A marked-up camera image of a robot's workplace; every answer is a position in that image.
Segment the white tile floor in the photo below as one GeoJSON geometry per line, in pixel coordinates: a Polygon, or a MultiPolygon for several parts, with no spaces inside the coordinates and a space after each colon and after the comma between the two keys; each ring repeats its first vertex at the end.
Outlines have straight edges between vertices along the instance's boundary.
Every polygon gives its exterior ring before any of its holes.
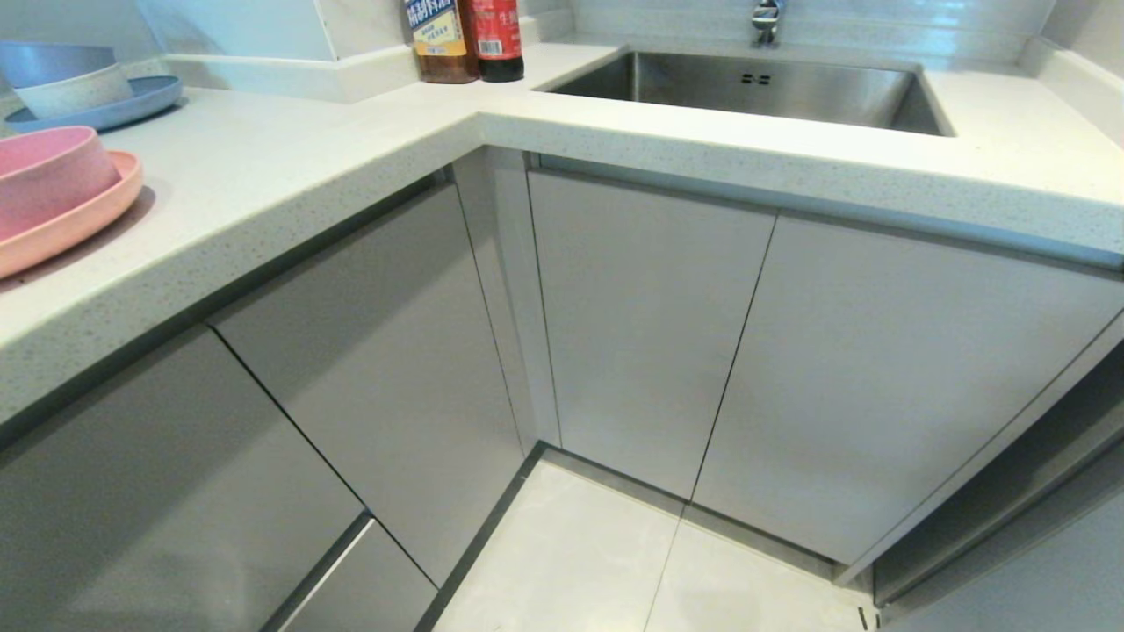
{"type": "Polygon", "coordinates": [[[859,632],[870,598],[540,461],[436,632],[859,632]]]}

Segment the stacked bowl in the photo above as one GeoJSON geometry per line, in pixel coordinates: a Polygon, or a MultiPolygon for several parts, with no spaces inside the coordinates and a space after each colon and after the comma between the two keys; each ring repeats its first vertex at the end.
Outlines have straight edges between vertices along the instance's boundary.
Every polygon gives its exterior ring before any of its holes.
{"type": "Polygon", "coordinates": [[[183,91],[174,76],[130,81],[106,46],[0,40],[0,73],[27,106],[4,119],[16,132],[108,129],[166,109],[183,91]]]}
{"type": "Polygon", "coordinates": [[[143,184],[136,156],[107,152],[91,127],[0,141],[0,279],[101,231],[143,184]]]}

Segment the stainless steel sink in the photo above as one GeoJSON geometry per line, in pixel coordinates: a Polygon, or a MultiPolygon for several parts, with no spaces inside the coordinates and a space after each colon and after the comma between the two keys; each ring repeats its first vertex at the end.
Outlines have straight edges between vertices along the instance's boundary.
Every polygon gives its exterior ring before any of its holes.
{"type": "Polygon", "coordinates": [[[552,92],[944,135],[912,72],[631,53],[552,92]]]}

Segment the white quartz countertop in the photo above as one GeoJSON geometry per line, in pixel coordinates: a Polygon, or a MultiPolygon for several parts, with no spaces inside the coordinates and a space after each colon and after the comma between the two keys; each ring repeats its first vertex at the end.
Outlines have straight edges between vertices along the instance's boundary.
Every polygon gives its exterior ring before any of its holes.
{"type": "MultiPolygon", "coordinates": [[[[483,145],[814,198],[873,220],[1124,267],[1124,151],[1015,67],[921,61],[953,137],[533,91],[620,53],[538,44],[525,52],[520,82],[418,83],[350,106],[188,89],[180,109],[103,135],[107,147],[142,159],[147,189],[90,243],[0,281],[0,424],[483,145]]],[[[809,47],[767,54],[876,63],[809,47]]]]}

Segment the cabinet door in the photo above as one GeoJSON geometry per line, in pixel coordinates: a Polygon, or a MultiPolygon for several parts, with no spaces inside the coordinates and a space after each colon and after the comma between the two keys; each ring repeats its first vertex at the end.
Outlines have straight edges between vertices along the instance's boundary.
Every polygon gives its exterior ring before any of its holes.
{"type": "Polygon", "coordinates": [[[456,189],[316,256],[217,327],[443,584],[523,461],[456,189]]]}
{"type": "Polygon", "coordinates": [[[437,589],[374,521],[368,523],[285,632],[410,632],[437,589]]]}
{"type": "Polygon", "coordinates": [[[562,442],[691,495],[774,217],[531,174],[562,442]]]}
{"type": "Polygon", "coordinates": [[[197,329],[0,455],[0,630],[259,630],[361,508],[197,329]]]}
{"type": "Polygon", "coordinates": [[[695,500],[852,563],[1124,307],[1124,285],[781,218],[695,500]]]}

